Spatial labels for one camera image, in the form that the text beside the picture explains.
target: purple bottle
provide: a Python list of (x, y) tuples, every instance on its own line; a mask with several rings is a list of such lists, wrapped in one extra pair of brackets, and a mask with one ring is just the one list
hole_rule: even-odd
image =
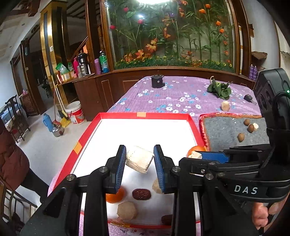
[(250, 66), (250, 73), (249, 73), (249, 79), (253, 78), (253, 72), (254, 72), (254, 67), (253, 64)]
[(100, 61), (98, 58), (95, 59), (95, 68), (96, 68), (96, 74), (100, 75), (102, 73), (102, 70), (101, 70)]
[(255, 67), (254, 67), (254, 70), (253, 70), (253, 80), (254, 80), (254, 81), (257, 80), (257, 76), (258, 76), (258, 69), (257, 69), (257, 67), (255, 66)]

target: wooden counter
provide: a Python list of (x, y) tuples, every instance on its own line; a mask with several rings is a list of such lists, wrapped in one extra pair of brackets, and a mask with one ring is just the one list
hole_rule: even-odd
[(227, 71), (217, 71), (191, 67), (141, 67), (114, 70), (105, 74), (75, 78), (66, 83), (74, 83), (84, 115), (92, 121), (99, 112), (108, 111), (137, 81), (145, 76), (162, 74), (165, 76), (191, 76), (233, 82), (253, 89), (255, 82), (245, 76)]

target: brown nut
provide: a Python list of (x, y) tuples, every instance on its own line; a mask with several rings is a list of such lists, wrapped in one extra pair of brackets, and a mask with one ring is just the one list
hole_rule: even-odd
[(164, 215), (161, 217), (161, 222), (164, 225), (171, 225), (172, 215)]
[(245, 121), (244, 121), (244, 125), (245, 126), (248, 126), (250, 124), (250, 119), (245, 119)]
[(244, 139), (245, 139), (245, 134), (244, 133), (239, 133), (238, 134), (238, 140), (239, 140), (239, 142), (243, 142)]
[(148, 189), (136, 188), (133, 190), (132, 196), (136, 200), (148, 200), (151, 198), (151, 192)]
[(254, 129), (255, 129), (255, 127), (254, 127), (252, 124), (250, 124), (250, 125), (248, 126), (248, 131), (249, 131), (250, 133), (252, 133), (252, 132), (254, 131)]

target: orange fruit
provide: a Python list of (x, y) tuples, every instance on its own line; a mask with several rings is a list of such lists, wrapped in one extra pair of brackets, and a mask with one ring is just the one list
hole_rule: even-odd
[(120, 202), (125, 196), (125, 189), (121, 186), (116, 194), (106, 194), (106, 201), (109, 203)]
[(191, 155), (192, 151), (203, 151), (203, 152), (206, 152), (206, 149), (205, 149), (205, 147), (203, 147), (203, 146), (199, 146), (199, 145), (194, 146), (194, 147), (192, 147), (192, 148), (187, 152), (186, 157), (189, 157), (189, 155)]

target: gold column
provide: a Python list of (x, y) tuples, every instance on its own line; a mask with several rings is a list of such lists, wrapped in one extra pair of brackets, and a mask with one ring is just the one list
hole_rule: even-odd
[[(42, 55), (52, 91), (54, 91), (52, 79), (55, 82), (57, 80), (57, 64), (61, 62), (67, 66), (71, 56), (68, 40), (66, 5), (67, 2), (52, 0), (41, 11), (40, 16)], [(63, 103), (68, 104), (70, 101), (68, 101), (63, 85), (58, 85), (58, 88)]]

